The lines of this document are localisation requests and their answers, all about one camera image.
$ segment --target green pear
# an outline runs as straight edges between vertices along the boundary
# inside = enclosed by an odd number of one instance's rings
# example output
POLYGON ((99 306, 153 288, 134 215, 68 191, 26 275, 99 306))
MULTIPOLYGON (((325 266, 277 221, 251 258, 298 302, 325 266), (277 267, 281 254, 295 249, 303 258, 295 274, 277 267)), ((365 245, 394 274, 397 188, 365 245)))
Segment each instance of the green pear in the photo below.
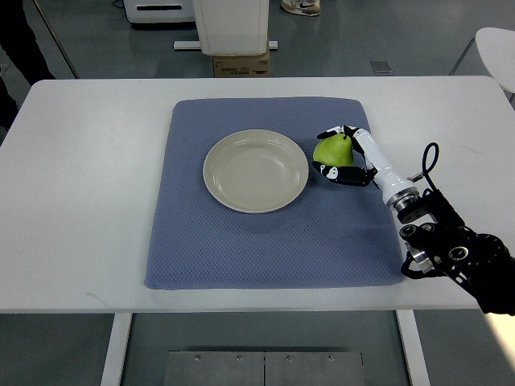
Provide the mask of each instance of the green pear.
POLYGON ((313 159, 329 166, 352 166, 352 141, 346 134, 337 134, 318 143, 313 159))

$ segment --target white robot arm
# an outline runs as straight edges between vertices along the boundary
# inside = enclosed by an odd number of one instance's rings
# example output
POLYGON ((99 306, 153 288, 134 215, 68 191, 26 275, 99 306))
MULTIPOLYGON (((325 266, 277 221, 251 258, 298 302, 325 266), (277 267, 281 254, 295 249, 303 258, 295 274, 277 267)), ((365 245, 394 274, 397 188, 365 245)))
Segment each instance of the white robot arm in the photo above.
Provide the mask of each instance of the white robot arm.
POLYGON ((448 276, 478 301, 483 312, 515 315, 515 259, 497 237, 477 234, 436 188, 429 177, 438 159, 439 148, 431 143, 424 151, 422 173, 413 179, 400 177, 388 158, 365 129, 342 125, 317 136, 325 139, 344 133, 352 139, 352 148, 365 158, 366 169, 356 166, 331 166, 314 161, 313 167, 333 183, 367 186, 374 182, 382 191, 387 207, 397 212, 406 224, 399 232, 408 250, 402 273, 412 279, 448 276), (435 159, 426 167, 429 149, 435 159), (414 185, 425 177, 430 188, 420 195, 414 185), (429 215, 434 221, 420 226, 413 221, 429 215), (411 270, 415 262, 419 270, 411 270))

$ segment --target beige plate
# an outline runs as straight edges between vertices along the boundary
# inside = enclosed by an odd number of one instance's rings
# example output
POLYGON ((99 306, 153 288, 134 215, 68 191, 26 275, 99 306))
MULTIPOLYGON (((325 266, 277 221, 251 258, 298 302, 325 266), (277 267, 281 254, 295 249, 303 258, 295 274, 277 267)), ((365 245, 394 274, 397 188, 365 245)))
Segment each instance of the beige plate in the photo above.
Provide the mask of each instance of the beige plate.
POLYGON ((245 213, 284 207, 303 191, 307 175, 300 147, 269 130, 231 134, 214 145, 204 161, 209 192, 225 206, 245 213))

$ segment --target shoe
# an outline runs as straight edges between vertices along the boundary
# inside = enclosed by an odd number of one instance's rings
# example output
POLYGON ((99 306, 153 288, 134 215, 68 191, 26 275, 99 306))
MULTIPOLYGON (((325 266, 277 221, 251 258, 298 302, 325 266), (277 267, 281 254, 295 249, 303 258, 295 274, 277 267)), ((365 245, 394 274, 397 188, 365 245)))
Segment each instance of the shoe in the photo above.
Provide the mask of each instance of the shoe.
POLYGON ((281 0, 281 8, 291 14, 302 16, 318 16, 320 14, 320 0, 281 0))

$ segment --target cardboard box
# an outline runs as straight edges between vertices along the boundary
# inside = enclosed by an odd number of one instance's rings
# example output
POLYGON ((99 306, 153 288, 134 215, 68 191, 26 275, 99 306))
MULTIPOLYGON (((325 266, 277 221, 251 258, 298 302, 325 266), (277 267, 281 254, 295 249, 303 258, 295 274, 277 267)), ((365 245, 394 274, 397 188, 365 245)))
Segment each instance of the cardboard box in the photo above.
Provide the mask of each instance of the cardboard box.
POLYGON ((215 78, 270 78, 270 50, 262 55, 213 56, 215 78))

